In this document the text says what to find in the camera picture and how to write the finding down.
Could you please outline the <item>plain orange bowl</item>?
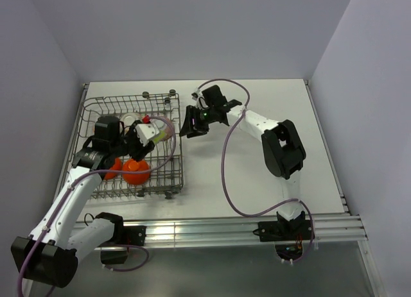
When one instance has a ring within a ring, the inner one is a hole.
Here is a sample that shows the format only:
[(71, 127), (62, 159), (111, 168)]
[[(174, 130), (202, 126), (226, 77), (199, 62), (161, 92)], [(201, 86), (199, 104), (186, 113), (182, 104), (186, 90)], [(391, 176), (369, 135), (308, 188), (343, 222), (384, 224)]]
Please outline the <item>plain orange bowl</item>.
[(123, 163), (120, 158), (115, 158), (113, 166), (109, 169), (104, 176), (104, 180), (111, 180), (118, 175), (118, 171), (120, 171), (123, 167)]
[(142, 185), (150, 178), (150, 173), (143, 173), (143, 171), (149, 169), (150, 166), (145, 160), (129, 159), (123, 164), (123, 170), (126, 173), (123, 173), (122, 177), (130, 185)]

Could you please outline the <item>dark patterned bottom bowl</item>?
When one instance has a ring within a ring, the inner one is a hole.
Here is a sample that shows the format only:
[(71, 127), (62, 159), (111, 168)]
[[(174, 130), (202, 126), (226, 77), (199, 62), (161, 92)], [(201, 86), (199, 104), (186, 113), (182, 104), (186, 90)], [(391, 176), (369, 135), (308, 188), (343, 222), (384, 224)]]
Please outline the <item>dark patterned bottom bowl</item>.
[(157, 121), (157, 125), (160, 130), (164, 130), (169, 135), (168, 139), (170, 139), (175, 132), (175, 127), (172, 120), (167, 117), (163, 117), (163, 119)]

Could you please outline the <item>white square bowl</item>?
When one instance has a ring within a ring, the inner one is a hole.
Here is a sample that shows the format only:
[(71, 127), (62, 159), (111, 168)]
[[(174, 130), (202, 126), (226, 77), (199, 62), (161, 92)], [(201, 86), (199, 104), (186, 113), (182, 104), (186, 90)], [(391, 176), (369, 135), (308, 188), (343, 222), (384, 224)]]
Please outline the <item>white square bowl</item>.
[(161, 130), (160, 133), (152, 139), (152, 142), (157, 145), (162, 141), (168, 140), (168, 138), (169, 135), (164, 130)]

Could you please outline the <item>white bowl yellow flower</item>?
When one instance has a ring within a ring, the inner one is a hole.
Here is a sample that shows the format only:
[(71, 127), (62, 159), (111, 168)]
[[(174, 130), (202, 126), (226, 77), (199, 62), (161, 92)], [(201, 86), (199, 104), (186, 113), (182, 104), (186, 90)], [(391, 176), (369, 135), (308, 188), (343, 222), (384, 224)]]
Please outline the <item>white bowl yellow flower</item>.
[(125, 128), (130, 127), (135, 121), (141, 120), (142, 115), (136, 112), (125, 113), (120, 117), (120, 121), (124, 124)]

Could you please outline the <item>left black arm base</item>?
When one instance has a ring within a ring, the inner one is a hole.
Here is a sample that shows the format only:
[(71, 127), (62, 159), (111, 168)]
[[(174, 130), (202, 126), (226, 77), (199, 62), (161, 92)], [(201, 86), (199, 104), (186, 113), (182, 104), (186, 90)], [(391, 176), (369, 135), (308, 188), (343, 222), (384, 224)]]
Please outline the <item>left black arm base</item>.
[(104, 242), (100, 247), (100, 262), (105, 269), (129, 272), (143, 267), (150, 258), (144, 247), (146, 226), (126, 226), (117, 240)]

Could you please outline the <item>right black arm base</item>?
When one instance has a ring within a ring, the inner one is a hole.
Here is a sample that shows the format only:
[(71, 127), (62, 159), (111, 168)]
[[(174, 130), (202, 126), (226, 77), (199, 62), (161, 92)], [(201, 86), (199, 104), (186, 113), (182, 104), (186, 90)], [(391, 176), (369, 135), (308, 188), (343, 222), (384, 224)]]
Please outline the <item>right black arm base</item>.
[(260, 221), (252, 233), (260, 242), (286, 242), (275, 245), (275, 252), (284, 260), (297, 260), (304, 254), (303, 242), (313, 242), (315, 234), (310, 220), (305, 216), (287, 221), (278, 217), (275, 221)]

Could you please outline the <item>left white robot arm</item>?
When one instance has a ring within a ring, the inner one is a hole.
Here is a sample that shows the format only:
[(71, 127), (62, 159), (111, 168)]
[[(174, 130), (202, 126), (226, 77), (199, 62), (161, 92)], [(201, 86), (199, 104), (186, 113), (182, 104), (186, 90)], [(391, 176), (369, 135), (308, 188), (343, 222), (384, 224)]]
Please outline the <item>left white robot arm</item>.
[(102, 212), (82, 231), (72, 234), (87, 200), (108, 174), (116, 159), (129, 156), (142, 160), (154, 150), (160, 129), (146, 116), (125, 126), (113, 115), (103, 115), (94, 124), (94, 133), (75, 154), (64, 187), (40, 223), (27, 237), (16, 237), (11, 246), (19, 271), (17, 294), (23, 295), (25, 280), (52, 288), (67, 286), (79, 263), (99, 246), (129, 248), (123, 218)]

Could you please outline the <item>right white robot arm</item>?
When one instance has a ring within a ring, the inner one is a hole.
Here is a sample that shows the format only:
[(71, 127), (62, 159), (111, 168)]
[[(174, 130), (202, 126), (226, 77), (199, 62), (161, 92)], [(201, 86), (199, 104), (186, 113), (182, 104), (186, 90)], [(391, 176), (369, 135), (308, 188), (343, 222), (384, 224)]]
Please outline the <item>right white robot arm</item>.
[(262, 146), (264, 163), (268, 171), (282, 184), (283, 200), (262, 212), (263, 216), (273, 210), (277, 212), (274, 234), (278, 238), (292, 239), (305, 222), (308, 211), (304, 208), (300, 194), (301, 170), (306, 151), (298, 131), (291, 120), (275, 121), (263, 117), (247, 108), (247, 103), (236, 99), (227, 100), (218, 85), (207, 89), (197, 88), (192, 94), (195, 105), (186, 107), (180, 136), (193, 138), (208, 134), (212, 123), (229, 127), (224, 139), (220, 161), (223, 193), (235, 213), (246, 214), (235, 207), (225, 181), (225, 157), (229, 139), (235, 129), (257, 139)]

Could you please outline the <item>aluminium mounting rail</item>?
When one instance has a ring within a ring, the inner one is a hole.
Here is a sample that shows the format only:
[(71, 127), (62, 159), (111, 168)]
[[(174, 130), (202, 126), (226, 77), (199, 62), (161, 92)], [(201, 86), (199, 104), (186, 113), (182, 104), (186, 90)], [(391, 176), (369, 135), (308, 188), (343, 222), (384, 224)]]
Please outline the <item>aluminium mounting rail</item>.
[[(160, 248), (204, 248), (261, 245), (252, 233), (260, 221), (275, 217), (226, 217), (190, 220), (125, 221), (125, 227), (145, 226), (144, 246)], [(366, 241), (360, 216), (319, 216), (315, 219), (315, 242)]]

